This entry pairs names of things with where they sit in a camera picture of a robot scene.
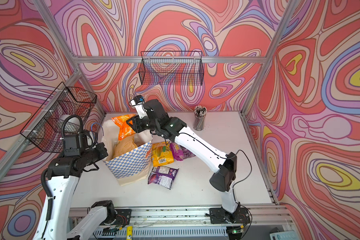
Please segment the orange snack bag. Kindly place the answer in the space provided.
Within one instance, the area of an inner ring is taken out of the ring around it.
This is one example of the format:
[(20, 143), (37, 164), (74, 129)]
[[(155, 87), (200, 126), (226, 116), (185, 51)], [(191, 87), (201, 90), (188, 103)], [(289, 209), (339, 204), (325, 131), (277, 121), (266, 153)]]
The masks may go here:
[(127, 120), (135, 116), (134, 114), (128, 114), (111, 118), (114, 124), (120, 128), (118, 135), (119, 141), (135, 134), (135, 131), (127, 124)]

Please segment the tan snack bag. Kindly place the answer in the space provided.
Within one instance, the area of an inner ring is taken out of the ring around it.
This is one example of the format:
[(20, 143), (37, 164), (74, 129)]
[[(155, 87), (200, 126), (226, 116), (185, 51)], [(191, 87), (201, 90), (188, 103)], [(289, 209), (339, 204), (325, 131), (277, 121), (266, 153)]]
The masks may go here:
[(121, 155), (124, 155), (134, 149), (136, 149), (138, 146), (135, 144), (135, 137), (134, 135), (128, 136), (124, 138), (123, 140), (119, 141), (113, 151), (113, 158), (120, 157)]

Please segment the yellow mango snack bag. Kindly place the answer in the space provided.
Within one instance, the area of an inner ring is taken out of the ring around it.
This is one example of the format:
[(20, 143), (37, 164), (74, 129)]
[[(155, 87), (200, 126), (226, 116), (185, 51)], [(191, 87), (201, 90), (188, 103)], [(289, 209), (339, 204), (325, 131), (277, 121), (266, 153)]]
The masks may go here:
[(165, 166), (175, 162), (170, 143), (160, 142), (152, 145), (153, 167)]

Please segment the purple grape snack bag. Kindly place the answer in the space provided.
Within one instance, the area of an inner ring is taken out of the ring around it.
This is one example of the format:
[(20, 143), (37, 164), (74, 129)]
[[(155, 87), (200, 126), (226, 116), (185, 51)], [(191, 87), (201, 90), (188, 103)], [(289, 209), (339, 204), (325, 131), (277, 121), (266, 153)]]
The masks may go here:
[(173, 154), (173, 157), (176, 161), (183, 161), (196, 155), (189, 151), (187, 148), (180, 146), (174, 142), (170, 143), (170, 148)]

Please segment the checkered paper bag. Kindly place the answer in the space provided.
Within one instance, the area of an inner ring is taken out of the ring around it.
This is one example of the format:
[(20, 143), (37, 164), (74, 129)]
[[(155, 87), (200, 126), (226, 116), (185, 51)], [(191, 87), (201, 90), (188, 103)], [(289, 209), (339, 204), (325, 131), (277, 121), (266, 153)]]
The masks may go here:
[(120, 128), (111, 120), (105, 121), (102, 127), (104, 131), (101, 142), (105, 144), (108, 153), (103, 162), (117, 179), (118, 184), (125, 186), (147, 178), (152, 165), (153, 137), (151, 133), (146, 130), (126, 137), (127, 140), (134, 141), (136, 146), (117, 156), (116, 147), (121, 143), (118, 140)]

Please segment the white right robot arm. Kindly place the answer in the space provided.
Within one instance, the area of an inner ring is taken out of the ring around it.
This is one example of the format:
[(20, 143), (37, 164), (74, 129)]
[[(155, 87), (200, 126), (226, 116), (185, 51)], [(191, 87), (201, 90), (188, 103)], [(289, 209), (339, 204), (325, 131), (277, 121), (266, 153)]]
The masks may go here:
[(159, 100), (145, 102), (143, 96), (135, 96), (129, 102), (138, 113), (127, 120), (136, 132), (149, 130), (152, 135), (162, 137), (191, 151), (213, 172), (210, 184), (221, 192), (222, 208), (232, 214), (239, 204), (234, 198), (233, 185), (236, 179), (237, 157), (226, 154), (200, 138), (188, 125), (177, 117), (170, 117)]

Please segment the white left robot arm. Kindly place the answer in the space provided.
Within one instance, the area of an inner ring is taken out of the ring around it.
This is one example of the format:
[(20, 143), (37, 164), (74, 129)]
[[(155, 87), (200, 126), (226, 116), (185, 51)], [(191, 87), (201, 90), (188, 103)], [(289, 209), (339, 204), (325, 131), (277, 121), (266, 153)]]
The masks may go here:
[(34, 235), (35, 240), (88, 240), (101, 225), (116, 222), (117, 211), (111, 200), (95, 202), (87, 215), (72, 230), (68, 220), (73, 195), (86, 167), (99, 167), (97, 162), (108, 156), (96, 134), (78, 134), (82, 144), (73, 144), (73, 136), (63, 138), (63, 151), (53, 159), (41, 174), (43, 190), (47, 196), (42, 215)]

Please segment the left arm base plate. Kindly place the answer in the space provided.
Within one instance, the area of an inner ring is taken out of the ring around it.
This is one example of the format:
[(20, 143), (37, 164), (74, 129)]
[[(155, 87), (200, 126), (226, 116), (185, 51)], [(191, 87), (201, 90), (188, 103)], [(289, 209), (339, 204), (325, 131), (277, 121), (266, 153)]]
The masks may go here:
[(115, 214), (111, 216), (109, 221), (105, 222), (105, 225), (125, 227), (130, 224), (131, 216), (131, 209), (115, 209)]

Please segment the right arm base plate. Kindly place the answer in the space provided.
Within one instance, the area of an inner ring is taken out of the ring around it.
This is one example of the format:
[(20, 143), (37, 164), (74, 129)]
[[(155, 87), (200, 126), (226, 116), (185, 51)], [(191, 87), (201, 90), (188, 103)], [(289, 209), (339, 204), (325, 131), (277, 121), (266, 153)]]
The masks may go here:
[(244, 224), (251, 222), (251, 215), (247, 208), (237, 207), (234, 213), (227, 212), (222, 207), (210, 208), (206, 214), (212, 224)]

